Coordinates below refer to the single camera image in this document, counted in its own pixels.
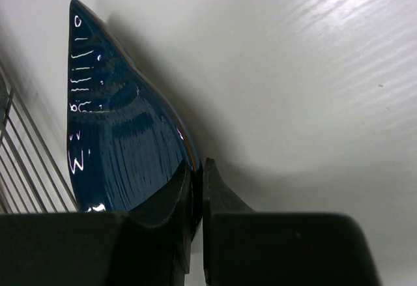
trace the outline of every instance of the white surface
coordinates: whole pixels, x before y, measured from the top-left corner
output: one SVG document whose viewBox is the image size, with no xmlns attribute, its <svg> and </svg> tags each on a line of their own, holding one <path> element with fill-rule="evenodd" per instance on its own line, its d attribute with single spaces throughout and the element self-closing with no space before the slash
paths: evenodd
<svg viewBox="0 0 417 286">
<path fill-rule="evenodd" d="M 0 0 L 2 53 L 65 172 L 69 1 Z M 384 284 L 417 285 L 417 0 L 82 1 L 249 205 L 350 214 Z"/>
</svg>

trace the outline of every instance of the glossy blue surface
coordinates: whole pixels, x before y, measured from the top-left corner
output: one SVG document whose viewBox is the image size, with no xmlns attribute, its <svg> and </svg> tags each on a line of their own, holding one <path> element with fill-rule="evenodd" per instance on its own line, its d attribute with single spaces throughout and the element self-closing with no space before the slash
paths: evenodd
<svg viewBox="0 0 417 286">
<path fill-rule="evenodd" d="M 80 210 L 129 211 L 200 160 L 172 107 L 106 25 L 70 4 L 67 157 Z"/>
</svg>

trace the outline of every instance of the metal wire rack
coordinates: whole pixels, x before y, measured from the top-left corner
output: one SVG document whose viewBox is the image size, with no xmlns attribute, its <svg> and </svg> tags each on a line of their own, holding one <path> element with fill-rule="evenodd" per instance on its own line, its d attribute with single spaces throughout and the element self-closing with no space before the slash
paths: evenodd
<svg viewBox="0 0 417 286">
<path fill-rule="evenodd" d="M 1 63 L 0 78 L 7 89 L 0 122 L 0 213 L 77 210 L 70 185 Z"/>
</svg>

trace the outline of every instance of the blue leaf-shaped object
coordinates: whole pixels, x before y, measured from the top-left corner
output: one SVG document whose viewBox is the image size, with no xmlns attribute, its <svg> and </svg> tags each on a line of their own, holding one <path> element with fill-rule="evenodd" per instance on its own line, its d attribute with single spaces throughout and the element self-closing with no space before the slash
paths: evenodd
<svg viewBox="0 0 417 286">
<path fill-rule="evenodd" d="M 129 211 L 179 164 L 201 162 L 173 108 L 145 79 L 105 23 L 70 4 L 68 166 L 80 210 Z"/>
</svg>

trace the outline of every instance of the black plastic part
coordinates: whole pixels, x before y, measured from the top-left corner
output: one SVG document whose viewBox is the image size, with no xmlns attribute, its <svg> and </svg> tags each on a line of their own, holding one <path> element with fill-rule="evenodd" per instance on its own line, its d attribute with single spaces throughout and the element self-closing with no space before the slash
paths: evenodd
<svg viewBox="0 0 417 286">
<path fill-rule="evenodd" d="M 0 285 L 183 286 L 191 198 L 182 164 L 129 213 L 0 216 Z"/>
<path fill-rule="evenodd" d="M 380 285 L 357 223 L 340 214 L 256 213 L 223 182 L 203 178 L 206 282 L 231 285 Z"/>
</svg>

